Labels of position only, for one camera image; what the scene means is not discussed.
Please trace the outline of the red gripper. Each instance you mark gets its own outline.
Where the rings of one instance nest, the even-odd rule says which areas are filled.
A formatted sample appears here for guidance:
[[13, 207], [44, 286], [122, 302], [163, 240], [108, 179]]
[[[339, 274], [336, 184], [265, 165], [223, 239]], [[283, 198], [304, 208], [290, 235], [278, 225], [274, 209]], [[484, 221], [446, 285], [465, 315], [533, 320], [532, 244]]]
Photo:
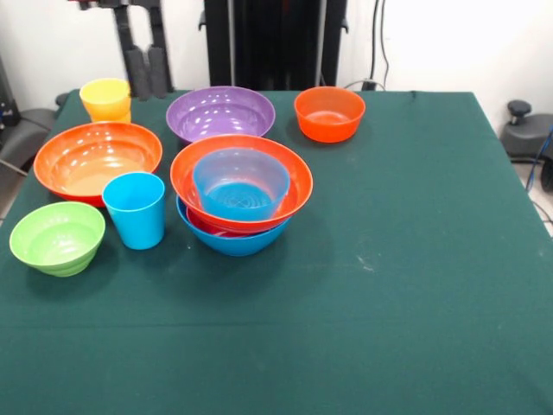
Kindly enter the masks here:
[[133, 98], [149, 98], [150, 85], [143, 51], [133, 41], [126, 6], [139, 6], [149, 10], [152, 44], [149, 46], [148, 58], [152, 91], [155, 96], [167, 96], [174, 91], [160, 0], [70, 0], [70, 2], [76, 2], [82, 10], [90, 7], [114, 9], [119, 44], [130, 85], [130, 94]]

